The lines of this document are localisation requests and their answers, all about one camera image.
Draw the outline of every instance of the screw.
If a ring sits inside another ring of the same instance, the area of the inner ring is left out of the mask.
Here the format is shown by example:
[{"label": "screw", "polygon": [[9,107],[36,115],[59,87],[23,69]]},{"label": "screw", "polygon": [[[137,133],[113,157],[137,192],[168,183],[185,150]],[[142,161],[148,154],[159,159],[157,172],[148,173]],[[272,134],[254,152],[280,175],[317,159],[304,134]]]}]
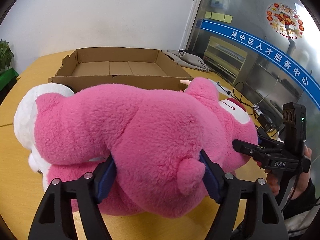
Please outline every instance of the screw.
[{"label": "screw", "polygon": [[92,174],[91,172],[87,172],[87,173],[85,173],[85,174],[83,175],[83,177],[84,177],[85,179],[91,179],[92,176],[93,176],[93,174]]},{"label": "screw", "polygon": [[259,183],[260,185],[264,185],[264,184],[266,183],[266,181],[265,181],[263,178],[259,178],[259,179],[258,179],[258,183]]},{"label": "screw", "polygon": [[58,179],[58,178],[55,178],[55,179],[53,179],[53,181],[52,181],[52,184],[53,185],[57,185],[57,184],[59,184],[60,183],[60,179]]},{"label": "screw", "polygon": [[226,173],[226,174],[224,174],[224,177],[225,177],[226,179],[233,179],[233,175],[232,175],[231,173]]}]

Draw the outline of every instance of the green cloth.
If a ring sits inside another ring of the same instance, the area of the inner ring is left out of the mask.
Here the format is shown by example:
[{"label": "green cloth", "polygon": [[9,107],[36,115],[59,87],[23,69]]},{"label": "green cloth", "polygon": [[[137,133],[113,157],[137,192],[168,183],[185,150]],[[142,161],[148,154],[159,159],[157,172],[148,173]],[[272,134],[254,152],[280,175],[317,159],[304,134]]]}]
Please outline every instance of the green cloth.
[{"label": "green cloth", "polygon": [[19,76],[19,74],[13,69],[8,70],[0,74],[0,91],[14,78]]}]

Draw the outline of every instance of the round decoration sticker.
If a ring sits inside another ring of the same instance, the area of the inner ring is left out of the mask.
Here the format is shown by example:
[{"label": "round decoration sticker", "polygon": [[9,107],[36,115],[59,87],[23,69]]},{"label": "round decoration sticker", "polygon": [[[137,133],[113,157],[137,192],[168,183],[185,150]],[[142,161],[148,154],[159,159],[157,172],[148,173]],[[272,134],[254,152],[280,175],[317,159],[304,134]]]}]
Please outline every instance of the round decoration sticker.
[{"label": "round decoration sticker", "polygon": [[267,9],[270,26],[285,38],[301,38],[304,31],[303,21],[297,11],[282,3],[273,3]]}]

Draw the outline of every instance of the wooden table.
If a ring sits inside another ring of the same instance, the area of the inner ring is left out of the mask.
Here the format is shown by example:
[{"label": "wooden table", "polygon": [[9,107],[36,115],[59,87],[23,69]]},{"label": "wooden table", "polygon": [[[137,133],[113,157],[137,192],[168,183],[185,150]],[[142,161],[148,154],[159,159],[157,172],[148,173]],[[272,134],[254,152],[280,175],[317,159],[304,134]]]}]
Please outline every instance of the wooden table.
[{"label": "wooden table", "polygon": [[[21,146],[13,132],[13,117],[22,97],[32,87],[46,83],[61,66],[61,60],[72,51],[47,55],[37,59],[19,77],[0,106],[0,214],[18,240],[26,240],[43,196],[42,177],[28,165],[29,151]],[[185,69],[193,77],[202,76],[231,89],[231,86],[214,73]],[[226,96],[220,94],[220,100]],[[251,159],[236,171],[240,179],[255,181],[265,178],[265,173]],[[134,216],[115,217],[102,215],[114,240],[179,239],[203,240],[217,213],[218,205],[209,197],[190,213],[178,219],[166,219],[158,215],[143,213]],[[240,201],[236,224],[244,217],[245,200]],[[85,240],[79,212],[74,213],[79,240]]]}]

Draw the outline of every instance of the blue gripper pad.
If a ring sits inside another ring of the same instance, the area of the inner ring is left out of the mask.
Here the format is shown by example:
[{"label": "blue gripper pad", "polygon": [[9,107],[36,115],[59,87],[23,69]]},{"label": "blue gripper pad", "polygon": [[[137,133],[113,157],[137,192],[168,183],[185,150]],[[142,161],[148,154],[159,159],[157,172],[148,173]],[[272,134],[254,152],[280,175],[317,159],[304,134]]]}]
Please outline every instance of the blue gripper pad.
[{"label": "blue gripper pad", "polygon": [[116,179],[116,164],[111,154],[104,163],[100,163],[94,171],[94,196],[96,202],[100,204],[108,197],[110,189]]},{"label": "blue gripper pad", "polygon": [[225,196],[224,172],[219,164],[211,162],[204,150],[200,152],[200,161],[205,165],[205,173],[202,181],[208,194],[217,204],[221,204]]}]

